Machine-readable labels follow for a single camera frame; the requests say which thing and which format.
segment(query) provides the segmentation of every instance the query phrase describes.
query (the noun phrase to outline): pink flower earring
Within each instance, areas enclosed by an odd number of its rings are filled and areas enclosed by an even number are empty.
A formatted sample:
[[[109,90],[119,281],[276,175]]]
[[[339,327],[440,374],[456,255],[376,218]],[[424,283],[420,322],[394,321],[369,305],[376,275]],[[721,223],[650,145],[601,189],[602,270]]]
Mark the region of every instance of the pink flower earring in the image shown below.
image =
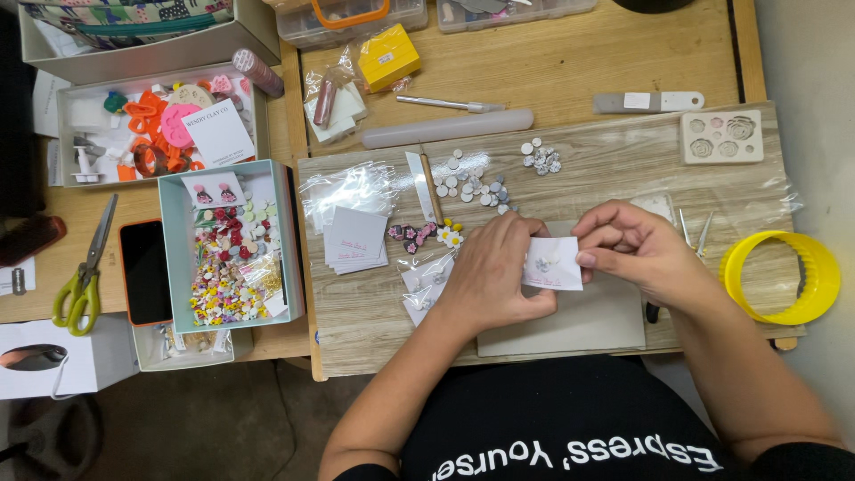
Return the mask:
[[[205,192],[205,187],[201,184],[193,186],[193,190],[196,191],[196,201],[199,204],[210,204],[211,202],[214,202],[214,199]]]
[[[235,196],[234,193],[232,193],[232,191],[228,189],[228,184],[226,184],[226,182],[220,184],[220,188],[222,189],[222,192],[220,193],[220,199],[223,202],[234,202],[238,199],[237,196]]]

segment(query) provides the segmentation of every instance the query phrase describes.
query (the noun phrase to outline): blade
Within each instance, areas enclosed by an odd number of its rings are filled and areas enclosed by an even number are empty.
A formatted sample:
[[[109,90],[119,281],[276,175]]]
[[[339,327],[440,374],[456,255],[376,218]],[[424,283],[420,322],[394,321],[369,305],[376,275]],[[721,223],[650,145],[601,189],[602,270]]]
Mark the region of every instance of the blade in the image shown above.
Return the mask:
[[[686,221],[683,220],[683,209],[680,209],[680,225],[683,226],[683,237],[686,238],[686,243],[691,247],[692,240],[689,239],[689,231],[686,230]]]
[[[113,212],[115,212],[115,203],[118,199],[118,193],[114,193],[109,198],[107,207],[104,209],[104,214],[101,216],[101,222],[98,223],[98,228],[92,237],[92,244],[89,245],[89,252],[86,254],[86,268],[89,270],[95,269],[98,260],[101,258],[101,254],[104,252],[104,246],[107,245],[109,226],[113,223]]]
[[[704,224],[704,230],[700,232],[700,240],[698,240],[698,254],[701,256],[704,255],[704,244],[706,244],[706,232],[710,230],[710,223],[712,222],[712,215],[716,212],[710,212],[710,216],[706,218],[706,224]]]

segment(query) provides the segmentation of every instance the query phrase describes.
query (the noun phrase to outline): zipper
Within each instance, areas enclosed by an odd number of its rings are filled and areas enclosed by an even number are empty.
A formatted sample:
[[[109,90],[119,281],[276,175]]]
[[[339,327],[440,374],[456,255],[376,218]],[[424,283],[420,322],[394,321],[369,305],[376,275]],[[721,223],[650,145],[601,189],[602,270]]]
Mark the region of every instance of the zipper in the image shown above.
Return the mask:
[[[81,33],[101,37],[151,36],[162,33],[177,33],[188,30],[202,30],[216,25],[213,14],[196,15],[178,20],[158,21],[154,23],[134,23],[130,25],[76,25]]]

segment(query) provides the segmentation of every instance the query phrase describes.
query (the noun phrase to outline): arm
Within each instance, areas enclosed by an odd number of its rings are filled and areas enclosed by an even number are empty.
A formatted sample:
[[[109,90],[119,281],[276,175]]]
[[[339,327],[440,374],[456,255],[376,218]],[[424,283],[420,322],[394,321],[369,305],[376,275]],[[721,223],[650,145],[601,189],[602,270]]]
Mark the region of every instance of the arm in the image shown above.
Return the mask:
[[[669,309],[710,418],[742,460],[785,442],[843,448],[817,396],[667,220],[612,200],[586,213],[573,234],[580,237],[584,281],[602,270]]]
[[[425,401],[467,342],[483,330],[552,314],[555,293],[526,299],[522,264],[531,235],[548,235],[536,219],[508,212],[472,231],[436,305],[335,427],[319,479],[373,463],[398,473],[398,453]],[[461,305],[478,306],[467,316]]]

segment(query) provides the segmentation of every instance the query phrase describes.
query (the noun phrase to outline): person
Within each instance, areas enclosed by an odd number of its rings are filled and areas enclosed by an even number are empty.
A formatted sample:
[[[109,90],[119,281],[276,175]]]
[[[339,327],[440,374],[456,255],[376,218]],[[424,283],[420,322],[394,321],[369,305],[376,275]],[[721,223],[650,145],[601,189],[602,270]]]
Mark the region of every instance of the person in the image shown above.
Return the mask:
[[[572,234],[583,282],[619,276],[668,308],[717,437],[621,357],[446,375],[482,331],[557,309],[554,291],[520,290],[544,223],[508,212],[469,234],[435,306],[339,421],[319,479],[855,479],[855,454],[817,396],[671,223],[611,200]]]

